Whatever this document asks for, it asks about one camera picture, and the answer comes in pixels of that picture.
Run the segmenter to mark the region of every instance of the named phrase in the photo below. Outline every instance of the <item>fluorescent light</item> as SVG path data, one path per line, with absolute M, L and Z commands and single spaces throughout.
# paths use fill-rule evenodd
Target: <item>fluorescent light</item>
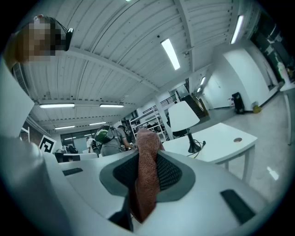
M 74 103 L 59 103 L 59 104 L 43 104 L 40 108 L 60 108 L 60 107 L 74 107 Z
M 274 180 L 278 180 L 279 175 L 275 171 L 273 171 L 269 166 L 267 167 L 267 170 L 269 171 L 271 177 L 273 177 Z
M 206 79 L 206 77 L 202 78 L 201 85 L 204 83 L 205 79 Z
M 117 104 L 101 104 L 100 107 L 124 107 L 124 105 L 117 105 Z
M 72 137 L 72 138 L 76 138 L 76 137 Z M 65 140 L 69 140 L 69 139 L 72 139 L 72 138 L 65 138 Z
M 99 123 L 92 123 L 92 124 L 89 124 L 89 125 L 96 125 L 96 124 L 105 124 L 106 122 L 99 122 Z
M 55 128 L 56 130 L 61 130 L 61 129 L 67 129 L 67 128 L 74 128 L 75 126 L 72 125 L 72 126 L 65 126 L 65 127 L 58 127 L 58 128 Z
M 271 36 L 273 34 L 273 32 L 275 31 L 275 28 L 276 28 L 277 24 L 275 24 L 275 27 L 273 28 L 271 34 L 269 36 Z
M 170 42 L 170 39 L 165 39 L 161 42 L 163 48 L 165 49 L 170 61 L 172 62 L 172 65 L 174 66 L 174 69 L 177 70 L 180 68 L 177 56 L 175 54 L 174 48 Z
M 241 26 L 242 26 L 242 23 L 243 23 L 243 19 L 244 19 L 244 16 L 241 15 L 238 17 L 238 21 L 236 23 L 236 28 L 235 28 L 235 32 L 234 32 L 234 35 L 231 39 L 231 44 L 235 43 L 236 42 L 236 38 L 238 37 L 238 34 L 240 32 L 240 29 L 241 29 Z

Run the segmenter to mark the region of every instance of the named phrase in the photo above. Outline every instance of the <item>metal shelf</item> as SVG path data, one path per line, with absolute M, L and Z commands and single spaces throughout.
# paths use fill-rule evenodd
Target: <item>metal shelf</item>
M 153 110 L 151 110 L 150 112 L 147 112 L 147 113 L 145 113 L 145 114 L 143 114 L 143 115 L 141 115 L 139 117 L 136 117 L 135 119 L 131 120 L 130 122 L 134 122 L 134 121 L 137 121 L 139 119 L 142 119 L 143 117 L 146 117 L 146 116 L 148 116 L 148 115 L 150 115 L 152 113 L 153 113 Z
M 152 114 L 152 113 L 154 114 L 154 115 L 153 115 L 153 118 L 151 118 L 151 119 L 149 119 L 149 120 L 147 120 L 147 121 L 145 121 L 145 122 L 142 122 L 142 123 L 140 123 L 140 124 L 138 124 L 138 125 L 136 125 L 136 126 L 132 126 L 132 125 L 131 125 L 131 122 L 135 122 L 135 121 L 137 121 L 137 120 L 139 120 L 139 119 L 142 119 L 143 117 L 146 117 L 146 116 L 148 116 L 148 115 L 150 115 L 150 114 Z M 134 133 L 136 127 L 141 126 L 141 125 L 143 125 L 143 124 L 145 124 L 145 123 L 147 123 L 147 122 L 149 122 L 149 121 L 151 121 L 151 120 L 155 120 L 155 119 L 156 119 L 156 120 L 157 120 L 156 125 L 154 125 L 154 126 L 151 127 L 151 128 L 148 128 L 147 130 L 151 130 L 151 129 L 153 129 L 153 128 L 159 127 L 160 130 L 161 130 L 161 132 L 159 132 L 159 133 L 156 133 L 156 132 L 155 132 L 155 133 L 159 136 L 161 142 L 165 142 L 165 141 L 166 141 L 166 139 L 165 139 L 165 131 L 162 130 L 162 128 L 161 128 L 160 121 L 158 120 L 158 117 L 161 118 L 161 116 L 158 115 L 158 114 L 159 114 L 159 111 L 155 111 L 154 108 L 152 107 L 152 110 L 151 110 L 150 112 L 147 112 L 146 114 L 144 114 L 144 115 L 142 115 L 142 116 L 139 116 L 139 117 L 137 117 L 137 118 L 135 118 L 135 119 L 133 119 L 133 120 L 129 120 L 129 123 L 130 123 L 130 126 L 131 126 L 131 129 L 132 129 L 132 132 L 133 132 L 134 137 L 136 138 L 136 135 L 137 135 L 137 133 Z

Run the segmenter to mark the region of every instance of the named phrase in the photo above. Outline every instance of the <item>ceiling beam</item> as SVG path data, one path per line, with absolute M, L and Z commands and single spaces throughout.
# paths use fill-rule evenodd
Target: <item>ceiling beam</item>
M 54 130 L 52 131 L 52 134 L 70 134 L 70 133 L 76 133 L 76 132 L 82 132 L 82 131 L 87 131 L 87 130 L 97 130 L 100 127 L 100 125 L 94 125 L 94 127 L 91 126 L 84 126 L 84 127 L 75 127 L 75 128 L 70 128 L 70 129 L 64 129 L 64 130 Z
M 128 70 L 127 68 L 109 60 L 106 59 L 100 55 L 85 51 L 83 49 L 80 48 L 76 48 L 76 47 L 70 47 L 68 51 L 65 52 L 65 54 L 67 54 L 68 56 L 73 56 L 73 57 L 78 57 L 78 58 L 82 58 L 84 60 L 88 60 L 88 61 L 92 61 L 94 63 L 98 63 L 100 65 L 106 66 L 114 71 L 120 72 L 132 79 L 135 79 L 136 81 L 152 88 L 155 91 L 159 91 L 159 88 L 156 87 L 155 85 L 153 85 L 152 83 L 148 82 L 145 80 L 145 78 L 137 75 L 136 73 Z
M 203 66 L 203 67 L 197 69 L 194 73 L 192 73 L 191 71 L 187 71 L 187 72 L 181 74 L 180 76 L 176 77 L 175 79 L 171 80 L 170 82 L 168 82 L 168 83 L 164 84 L 162 87 L 160 87 L 159 88 L 159 90 L 160 90 L 159 92 L 153 92 L 150 95 L 148 95 L 147 97 L 145 97 L 143 100 L 141 100 L 140 102 L 138 102 L 136 104 L 136 107 L 141 107 L 141 106 L 145 105 L 150 100 L 152 100 L 155 96 L 159 96 L 161 93 L 163 93 L 163 92 L 165 92 L 167 90 L 170 90 L 174 86 L 178 85 L 181 81 L 184 81 L 185 79 L 187 79 L 189 77 L 194 77 L 198 73 L 201 73 L 201 72 L 207 70 L 210 65 L 212 65 L 212 63 L 210 63 L 210 64 L 208 64 L 206 66 Z M 126 117 L 129 114 L 130 114 L 130 111 L 129 111 L 129 113 L 128 112 L 127 113 L 122 113 L 122 116 L 120 116 L 119 119 L 122 119 L 122 118 Z
M 185 35 L 188 40 L 188 45 L 189 45 L 189 61 L 190 61 L 190 68 L 191 72 L 195 71 L 195 41 L 194 41 L 194 36 L 193 36 L 193 30 L 192 30 L 192 24 L 190 22 L 190 17 L 189 17 L 189 12 L 186 7 L 186 4 L 184 0 L 174 0 L 175 5 L 177 6 L 178 12 L 180 14 L 180 18 L 183 22 L 183 27 L 185 31 Z
M 106 122 L 103 119 L 115 118 L 114 116 L 105 116 L 105 117 L 90 117 L 90 118 L 76 118 L 76 119 L 63 119 L 63 120 L 47 120 L 38 122 L 39 125 L 58 125 L 58 124 L 71 124 L 71 123 L 82 123 L 82 122 L 90 122 L 90 123 L 98 123 L 98 122 Z
M 87 100 L 64 100 L 64 99 L 50 99 L 50 100 L 40 100 L 40 103 L 35 102 L 35 106 L 40 104 L 63 104 L 63 103 L 74 103 L 75 106 L 100 106 L 101 104 L 122 104 L 124 107 L 136 107 L 135 104 L 126 104 L 120 102 L 110 102 L 110 101 L 87 101 Z
M 36 121 L 33 120 L 31 116 L 28 116 L 26 118 L 26 122 L 31 125 L 35 130 L 39 131 L 43 135 L 50 136 L 48 132 L 46 132 Z

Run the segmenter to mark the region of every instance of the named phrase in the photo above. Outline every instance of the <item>black stand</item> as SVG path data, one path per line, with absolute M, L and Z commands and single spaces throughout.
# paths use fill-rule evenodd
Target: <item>black stand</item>
M 195 143 L 192 134 L 188 130 L 188 137 L 189 137 L 189 153 L 197 153 L 201 150 L 201 147 Z

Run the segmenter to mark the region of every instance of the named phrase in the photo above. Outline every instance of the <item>floor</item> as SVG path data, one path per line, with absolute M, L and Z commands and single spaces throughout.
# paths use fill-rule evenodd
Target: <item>floor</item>
M 214 116 L 201 127 L 192 127 L 191 131 L 223 122 L 258 137 L 250 186 L 272 202 L 284 193 L 294 173 L 295 143 L 291 146 L 287 144 L 288 123 L 283 94 L 275 95 L 258 114 L 233 115 L 223 120 L 230 115 L 230 111 L 222 110 L 210 111 Z M 229 166 L 230 172 L 242 178 L 243 157 L 231 161 Z

